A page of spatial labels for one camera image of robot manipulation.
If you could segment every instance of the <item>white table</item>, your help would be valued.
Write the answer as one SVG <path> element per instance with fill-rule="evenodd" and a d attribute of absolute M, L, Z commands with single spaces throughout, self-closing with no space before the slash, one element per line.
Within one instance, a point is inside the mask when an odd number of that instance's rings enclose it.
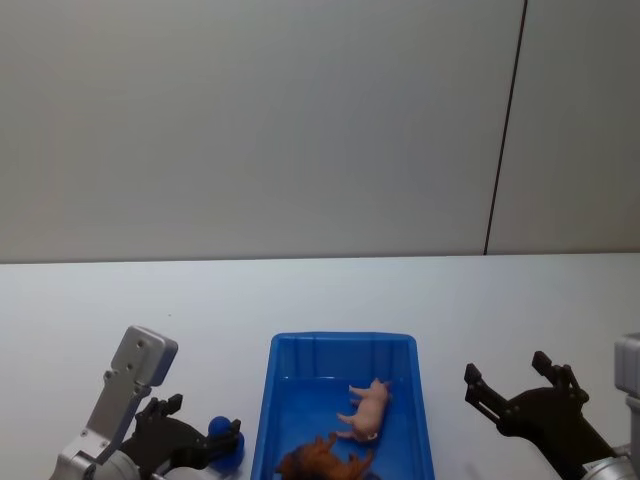
<path fill-rule="evenodd" d="M 6 265 L 0 312 L 3 478 L 48 479 L 126 327 L 139 324 L 180 344 L 155 392 L 184 394 L 180 418 L 201 431 L 215 415 L 243 421 L 241 479 L 269 341 L 306 330 L 415 336 L 438 479 L 555 479 L 534 447 L 464 402 L 465 364 L 510 397 L 545 383 L 530 367 L 544 350 L 573 365 L 605 439 L 628 441 L 613 342 L 640 330 L 640 255 Z"/>

